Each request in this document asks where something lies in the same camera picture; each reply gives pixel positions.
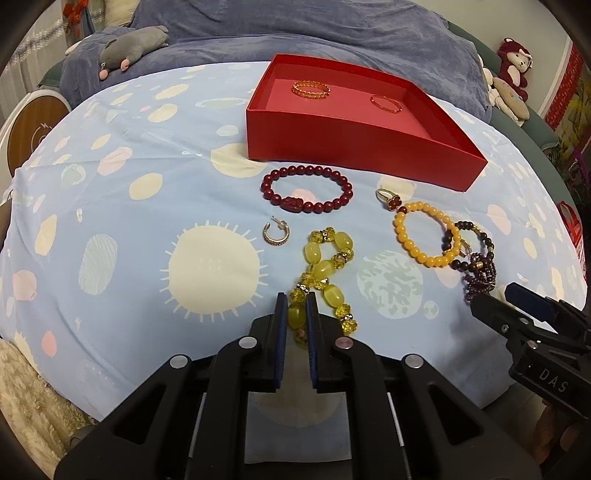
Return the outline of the purple small bead strand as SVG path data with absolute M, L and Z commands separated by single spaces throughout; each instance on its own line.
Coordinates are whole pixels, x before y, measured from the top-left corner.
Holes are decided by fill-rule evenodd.
M 492 261 L 487 259 L 477 260 L 469 265 L 464 277 L 464 298 L 470 303 L 480 294 L 489 294 L 497 283 L 497 270 Z

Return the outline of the red monkey plush toy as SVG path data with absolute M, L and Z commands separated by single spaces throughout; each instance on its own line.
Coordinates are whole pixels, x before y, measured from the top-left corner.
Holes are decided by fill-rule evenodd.
M 497 54 L 501 58 L 498 76 L 508 83 L 518 96 L 526 102 L 528 100 L 526 91 L 528 81 L 525 74 L 533 66 L 533 57 L 529 50 L 514 39 L 506 37 Z

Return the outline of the blue spotted bed sheet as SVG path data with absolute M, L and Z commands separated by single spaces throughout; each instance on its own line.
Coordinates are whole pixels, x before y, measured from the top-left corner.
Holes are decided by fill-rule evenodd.
M 211 355 L 294 288 L 308 234 L 353 239 L 335 273 L 356 337 L 394 358 L 416 352 L 478 404 L 509 385 L 504 340 L 474 319 L 461 275 L 410 259 L 378 188 L 424 201 L 492 238 L 498 283 L 582 307 L 576 250 L 513 143 L 450 103 L 487 158 L 466 192 L 349 171 L 353 199 L 290 214 L 263 199 L 271 166 L 250 161 L 245 108 L 266 64 L 160 72 L 108 88 L 61 121 L 16 172 L 1 253 L 1 334 L 64 397 L 106 416 L 167 358 Z M 263 240 L 271 217 L 290 226 Z

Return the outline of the red cardboard tray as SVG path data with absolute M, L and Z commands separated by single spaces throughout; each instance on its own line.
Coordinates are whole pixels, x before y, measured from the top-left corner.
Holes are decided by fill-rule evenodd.
M 390 114 L 370 103 L 384 95 Z M 246 108 L 249 158 L 370 171 L 467 191 L 487 160 L 409 80 L 335 60 L 277 54 Z

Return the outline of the grey mouse plush toy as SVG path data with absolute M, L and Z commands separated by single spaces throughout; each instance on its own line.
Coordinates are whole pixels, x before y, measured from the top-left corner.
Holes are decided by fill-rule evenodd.
M 144 55 L 168 45 L 165 26 L 148 26 L 113 38 L 99 56 L 98 78 L 104 81 L 112 71 L 126 72 Z

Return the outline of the gold hoop earring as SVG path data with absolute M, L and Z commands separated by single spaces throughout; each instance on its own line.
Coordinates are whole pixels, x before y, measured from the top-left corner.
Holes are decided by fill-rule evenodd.
M 290 226 L 287 222 L 276 217 L 271 217 L 263 227 L 263 240 L 273 247 L 280 247 L 290 239 Z

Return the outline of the red bow decoration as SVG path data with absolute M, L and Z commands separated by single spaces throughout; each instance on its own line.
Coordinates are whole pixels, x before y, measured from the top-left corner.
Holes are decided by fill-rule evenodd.
M 62 9 L 62 16 L 66 22 L 66 31 L 78 31 L 82 20 L 83 13 L 88 6 L 87 0 L 73 0 L 67 1 Z

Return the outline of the beige plush toy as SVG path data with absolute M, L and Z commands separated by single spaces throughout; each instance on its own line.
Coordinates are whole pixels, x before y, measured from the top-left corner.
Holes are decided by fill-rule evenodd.
M 495 76 L 479 58 L 485 83 L 488 89 L 489 102 L 509 117 L 518 127 L 530 119 L 530 112 L 517 92 L 503 79 Z

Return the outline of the blue plush blanket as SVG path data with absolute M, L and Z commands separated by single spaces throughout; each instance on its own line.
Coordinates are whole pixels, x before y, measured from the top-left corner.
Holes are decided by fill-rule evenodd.
M 141 1 L 131 30 L 164 26 L 168 45 L 100 80 L 99 55 L 126 34 L 107 27 L 82 41 L 62 67 L 70 106 L 112 85 L 211 63 L 268 61 L 277 53 L 338 60 L 412 81 L 484 122 L 492 117 L 474 44 L 411 1 Z

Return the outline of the gold ring red stone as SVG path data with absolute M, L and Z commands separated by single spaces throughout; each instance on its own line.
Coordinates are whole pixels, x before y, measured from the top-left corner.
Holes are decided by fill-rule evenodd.
M 403 205 L 401 196 L 386 188 L 378 188 L 376 197 L 391 212 L 397 211 Z

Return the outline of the white round wooden device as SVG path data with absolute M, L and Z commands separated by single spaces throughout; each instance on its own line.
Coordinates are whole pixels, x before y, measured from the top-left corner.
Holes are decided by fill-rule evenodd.
M 67 100 L 56 90 L 27 93 L 1 128 L 1 174 L 12 178 L 70 111 Z

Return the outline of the thin red gold bangle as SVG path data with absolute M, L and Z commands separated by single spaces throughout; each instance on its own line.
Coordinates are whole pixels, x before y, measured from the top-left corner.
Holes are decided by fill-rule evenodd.
M 403 106 L 398 100 L 384 95 L 370 96 L 370 103 L 378 109 L 390 114 L 399 114 L 403 111 Z

